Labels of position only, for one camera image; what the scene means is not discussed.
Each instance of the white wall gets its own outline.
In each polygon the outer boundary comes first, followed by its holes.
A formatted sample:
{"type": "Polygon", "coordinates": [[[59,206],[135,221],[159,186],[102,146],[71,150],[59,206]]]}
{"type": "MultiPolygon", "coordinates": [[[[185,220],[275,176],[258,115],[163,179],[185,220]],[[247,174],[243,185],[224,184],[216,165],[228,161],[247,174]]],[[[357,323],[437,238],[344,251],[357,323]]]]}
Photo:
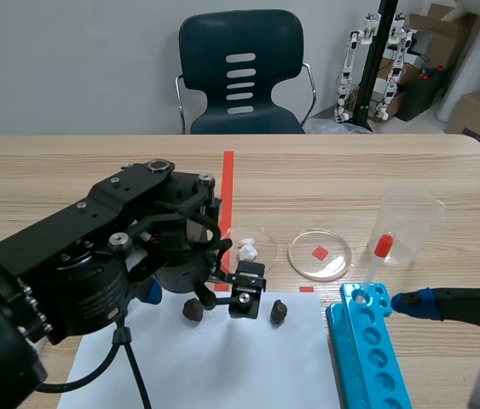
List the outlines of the white wall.
{"type": "MultiPolygon", "coordinates": [[[[403,0],[399,10],[421,10],[403,0]]],[[[315,112],[331,106],[349,30],[378,10],[375,0],[0,0],[0,134],[179,133],[174,77],[177,33],[191,15],[287,9],[304,26],[304,59],[315,75],[315,112]]],[[[361,72],[363,61],[358,61],[361,72]]],[[[360,74],[355,82],[360,81],[360,74]]],[[[185,91],[188,121],[205,97],[185,91]]],[[[274,91],[302,118],[305,72],[274,91]]]]}

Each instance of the petri dish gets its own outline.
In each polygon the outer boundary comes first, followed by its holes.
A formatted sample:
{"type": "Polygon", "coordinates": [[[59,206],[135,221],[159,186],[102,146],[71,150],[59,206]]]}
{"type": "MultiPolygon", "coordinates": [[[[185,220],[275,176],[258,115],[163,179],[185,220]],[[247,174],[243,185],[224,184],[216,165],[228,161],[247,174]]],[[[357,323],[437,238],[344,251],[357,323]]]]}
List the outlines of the petri dish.
{"type": "Polygon", "coordinates": [[[264,231],[263,228],[232,228],[228,233],[223,234],[221,239],[232,239],[232,248],[228,251],[230,253],[230,265],[222,265],[221,270],[224,273],[235,273],[240,258],[238,251],[240,250],[240,242],[243,239],[255,240],[255,249],[257,250],[257,257],[254,262],[264,264],[264,272],[267,273],[272,269],[277,261],[278,246],[275,239],[264,231]]]}
{"type": "Polygon", "coordinates": [[[337,234],[327,230],[305,230],[289,243],[289,263],[300,274],[315,281],[342,277],[351,264],[351,250],[337,234]]]}

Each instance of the blue component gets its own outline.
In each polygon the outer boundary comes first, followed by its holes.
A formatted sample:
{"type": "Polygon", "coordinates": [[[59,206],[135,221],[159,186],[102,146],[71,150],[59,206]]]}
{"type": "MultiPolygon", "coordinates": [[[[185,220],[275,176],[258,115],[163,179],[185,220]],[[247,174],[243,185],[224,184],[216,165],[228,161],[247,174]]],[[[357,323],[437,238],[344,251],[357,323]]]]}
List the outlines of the blue component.
{"type": "Polygon", "coordinates": [[[151,286],[151,291],[148,292],[147,298],[145,298],[142,302],[146,304],[157,305],[160,304],[162,301],[162,287],[160,283],[155,280],[153,285],[151,286]]]}
{"type": "Polygon", "coordinates": [[[342,302],[327,308],[346,407],[412,409],[384,323],[393,311],[387,290],[383,284],[371,284],[367,301],[357,304],[360,290],[361,284],[342,284],[342,302]]]}
{"type": "Polygon", "coordinates": [[[435,294],[431,288],[424,288],[418,291],[420,300],[415,304],[409,302],[402,302],[404,295],[397,294],[391,300],[391,307],[397,313],[403,313],[414,318],[428,318],[430,320],[443,321],[442,314],[437,307],[435,294]]]}

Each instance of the brown pebble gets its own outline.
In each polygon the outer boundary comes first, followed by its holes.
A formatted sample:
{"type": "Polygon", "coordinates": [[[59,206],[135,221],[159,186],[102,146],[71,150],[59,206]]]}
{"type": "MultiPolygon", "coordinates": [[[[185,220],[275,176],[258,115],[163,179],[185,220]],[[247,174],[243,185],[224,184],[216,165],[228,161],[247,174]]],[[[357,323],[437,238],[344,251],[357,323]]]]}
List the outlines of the brown pebble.
{"type": "Polygon", "coordinates": [[[270,322],[274,325],[280,325],[287,315],[287,306],[281,300],[275,300],[274,307],[270,313],[270,322]]]}
{"type": "Polygon", "coordinates": [[[182,314],[191,321],[200,322],[204,316],[204,308],[198,298],[191,298],[185,302],[182,314]]]}

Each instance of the white plastic bag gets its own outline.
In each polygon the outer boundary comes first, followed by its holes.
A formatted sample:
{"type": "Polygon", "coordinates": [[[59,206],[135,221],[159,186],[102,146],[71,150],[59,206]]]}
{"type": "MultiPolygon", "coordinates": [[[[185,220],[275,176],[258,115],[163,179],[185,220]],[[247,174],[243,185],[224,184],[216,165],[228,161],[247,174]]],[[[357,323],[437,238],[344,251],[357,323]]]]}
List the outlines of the white plastic bag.
{"type": "Polygon", "coordinates": [[[353,124],[339,124],[333,119],[310,118],[304,124],[307,134],[372,134],[361,126],[353,124]]]}

